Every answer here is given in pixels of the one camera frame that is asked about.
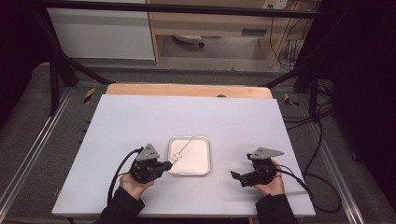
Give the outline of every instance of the plastic tray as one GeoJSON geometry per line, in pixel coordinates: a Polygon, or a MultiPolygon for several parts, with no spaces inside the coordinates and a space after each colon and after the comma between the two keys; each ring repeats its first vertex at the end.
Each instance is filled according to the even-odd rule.
{"type": "Polygon", "coordinates": [[[172,166],[172,169],[169,171],[170,174],[199,176],[209,173],[210,153],[207,138],[203,136],[173,137],[169,141],[168,160],[172,160],[172,156],[176,153],[179,153],[181,157],[172,166]]]}

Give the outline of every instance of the square tray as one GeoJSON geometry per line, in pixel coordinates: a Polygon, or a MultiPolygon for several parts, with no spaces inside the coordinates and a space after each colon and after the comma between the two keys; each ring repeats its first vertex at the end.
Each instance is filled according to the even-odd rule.
{"type": "Polygon", "coordinates": [[[175,153],[180,153],[181,157],[169,170],[170,174],[200,176],[209,173],[210,154],[207,138],[203,136],[175,136],[169,141],[168,160],[171,160],[175,153]]]}

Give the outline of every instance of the white table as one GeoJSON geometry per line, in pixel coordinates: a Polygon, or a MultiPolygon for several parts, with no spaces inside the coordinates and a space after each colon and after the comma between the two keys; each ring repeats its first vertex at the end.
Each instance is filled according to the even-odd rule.
{"type": "MultiPolygon", "coordinates": [[[[211,170],[201,177],[164,173],[144,193],[146,207],[141,217],[256,216],[255,202],[262,195],[254,188],[242,188],[230,171],[251,172],[252,162],[246,154],[257,147],[285,152],[275,160],[302,177],[276,100],[103,95],[52,213],[99,216],[124,157],[151,143],[161,155],[159,161],[165,161],[168,142],[177,135],[207,137],[211,170]]],[[[122,172],[129,170],[134,158],[125,163],[122,172]]],[[[304,189],[283,176],[294,215],[314,216],[304,189]]]]}

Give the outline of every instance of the human hand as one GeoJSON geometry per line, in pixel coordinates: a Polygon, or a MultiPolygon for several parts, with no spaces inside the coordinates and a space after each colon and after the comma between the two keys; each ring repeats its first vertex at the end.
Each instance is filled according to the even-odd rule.
{"type": "Polygon", "coordinates": [[[143,192],[154,185],[154,181],[142,184],[134,180],[131,174],[125,174],[120,178],[120,187],[125,189],[132,197],[139,200],[143,192]]]}
{"type": "MultiPolygon", "coordinates": [[[[276,163],[276,161],[272,161],[274,166],[277,170],[281,170],[280,166],[276,163]]],[[[267,185],[258,184],[253,186],[255,189],[259,189],[264,196],[271,194],[284,194],[285,193],[285,186],[282,180],[282,174],[279,171],[276,171],[275,178],[267,185]]]]}

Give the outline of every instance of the black sleeve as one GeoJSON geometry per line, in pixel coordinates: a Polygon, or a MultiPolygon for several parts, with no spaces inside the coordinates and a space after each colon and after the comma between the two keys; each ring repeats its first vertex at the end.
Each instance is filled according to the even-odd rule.
{"type": "Polygon", "coordinates": [[[93,224],[130,224],[145,207],[141,200],[137,201],[123,188],[118,188],[108,207],[106,207],[99,220],[93,224]]]}
{"type": "Polygon", "coordinates": [[[276,196],[269,194],[256,203],[256,209],[260,224],[298,223],[291,211],[286,194],[276,196]]]}

